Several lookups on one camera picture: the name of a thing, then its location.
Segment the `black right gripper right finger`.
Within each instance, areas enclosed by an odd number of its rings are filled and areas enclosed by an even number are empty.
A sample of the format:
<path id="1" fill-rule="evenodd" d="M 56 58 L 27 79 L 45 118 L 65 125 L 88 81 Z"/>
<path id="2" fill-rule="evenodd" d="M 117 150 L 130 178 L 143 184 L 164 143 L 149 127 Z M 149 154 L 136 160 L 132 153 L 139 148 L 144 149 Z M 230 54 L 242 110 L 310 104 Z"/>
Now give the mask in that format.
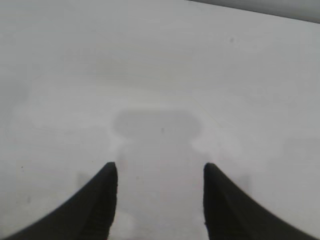
<path id="1" fill-rule="evenodd" d="M 312 240 L 263 208 L 215 164 L 203 169 L 203 210 L 211 240 Z"/>

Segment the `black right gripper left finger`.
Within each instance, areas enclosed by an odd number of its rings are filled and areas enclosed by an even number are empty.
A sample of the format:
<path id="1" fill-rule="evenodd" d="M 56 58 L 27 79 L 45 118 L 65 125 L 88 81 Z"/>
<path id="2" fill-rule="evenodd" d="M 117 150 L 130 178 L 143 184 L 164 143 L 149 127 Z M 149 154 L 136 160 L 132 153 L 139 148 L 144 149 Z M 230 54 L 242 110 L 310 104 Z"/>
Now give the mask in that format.
<path id="1" fill-rule="evenodd" d="M 61 206 L 8 239 L 106 240 L 116 214 L 117 190 L 117 167 L 108 162 Z"/>

